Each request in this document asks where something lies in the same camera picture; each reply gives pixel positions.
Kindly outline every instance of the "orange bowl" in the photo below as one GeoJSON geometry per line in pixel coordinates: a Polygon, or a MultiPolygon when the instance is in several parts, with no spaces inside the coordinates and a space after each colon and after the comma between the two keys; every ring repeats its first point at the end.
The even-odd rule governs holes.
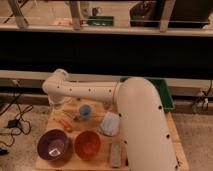
{"type": "Polygon", "coordinates": [[[74,143],[76,154],[83,160],[91,160],[100,150],[101,140],[94,131],[84,131],[80,133],[74,143]]]}

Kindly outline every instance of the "wooden board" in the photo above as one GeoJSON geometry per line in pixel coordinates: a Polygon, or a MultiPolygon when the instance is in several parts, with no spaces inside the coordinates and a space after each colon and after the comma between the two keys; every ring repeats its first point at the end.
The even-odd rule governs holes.
{"type": "MultiPolygon", "coordinates": [[[[116,113],[115,107],[111,107],[110,109],[106,110],[105,107],[107,105],[104,106],[102,103],[99,102],[88,100],[79,101],[76,99],[72,99],[65,106],[63,106],[63,108],[60,108],[58,110],[56,109],[52,110],[46,127],[46,131],[56,128],[63,130],[63,127],[57,122],[57,118],[67,117],[67,115],[69,115],[71,118],[74,118],[74,116],[78,115],[78,109],[82,104],[89,104],[92,107],[93,117],[88,121],[85,120],[73,121],[71,119],[71,124],[73,126],[74,131],[72,133],[67,133],[67,135],[70,138],[70,142],[72,145],[76,136],[80,134],[82,131],[85,130],[98,131],[98,127],[106,111],[112,111],[116,113]]],[[[171,138],[173,141],[175,152],[180,162],[181,171],[188,171],[189,170],[188,163],[172,115],[170,113],[166,114],[166,119],[171,132],[171,138]]],[[[47,162],[38,157],[35,165],[36,169],[70,170],[70,171],[110,171],[110,170],[129,171],[130,170],[129,167],[126,166],[127,155],[125,151],[125,145],[123,143],[124,140],[121,133],[119,133],[115,137],[106,137],[103,136],[102,134],[99,134],[99,136],[101,138],[102,145],[98,155],[93,160],[91,161],[81,160],[74,153],[71,145],[70,146],[71,148],[68,150],[69,152],[61,160],[57,160],[55,162],[47,162]],[[117,169],[111,168],[109,165],[110,144],[113,140],[120,140],[122,142],[122,157],[121,157],[122,167],[117,169]]]]}
{"type": "Polygon", "coordinates": [[[167,119],[168,127],[169,127],[169,130],[170,130],[174,150],[175,150],[177,159],[179,161],[180,170],[181,171],[189,171],[189,165],[188,165],[188,162],[187,162],[184,150],[183,150],[183,146],[181,144],[181,140],[180,140],[180,137],[178,135],[178,131],[177,131],[177,128],[175,126],[175,123],[174,123],[174,120],[172,118],[171,113],[166,114],[166,119],[167,119]]]}

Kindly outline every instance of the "black wall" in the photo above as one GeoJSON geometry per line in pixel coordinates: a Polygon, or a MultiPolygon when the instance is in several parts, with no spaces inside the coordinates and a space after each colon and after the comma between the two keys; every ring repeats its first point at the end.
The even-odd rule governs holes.
{"type": "Polygon", "coordinates": [[[213,38],[0,32],[0,69],[213,78],[213,38]]]}

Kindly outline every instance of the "white object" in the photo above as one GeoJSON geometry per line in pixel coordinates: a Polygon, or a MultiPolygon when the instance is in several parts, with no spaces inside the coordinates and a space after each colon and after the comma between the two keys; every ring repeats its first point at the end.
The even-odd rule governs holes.
{"type": "Polygon", "coordinates": [[[110,148],[110,166],[121,167],[121,142],[113,141],[110,148]]]}
{"type": "Polygon", "coordinates": [[[65,96],[115,103],[132,171],[179,171],[159,94],[148,80],[70,83],[66,75],[56,70],[43,83],[43,90],[56,103],[65,96]]]}
{"type": "Polygon", "coordinates": [[[107,112],[100,125],[100,132],[104,135],[114,136],[119,131],[120,117],[114,113],[107,112]]]}
{"type": "Polygon", "coordinates": [[[177,171],[162,103],[155,87],[143,78],[125,81],[117,94],[130,168],[133,171],[177,171]]]}

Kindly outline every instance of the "white cloth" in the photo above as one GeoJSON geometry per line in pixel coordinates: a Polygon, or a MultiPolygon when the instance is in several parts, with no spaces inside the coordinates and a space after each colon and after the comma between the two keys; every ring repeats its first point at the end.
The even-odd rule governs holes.
{"type": "Polygon", "coordinates": [[[100,125],[100,132],[104,135],[114,136],[119,131],[120,117],[112,112],[107,112],[100,125]]]}

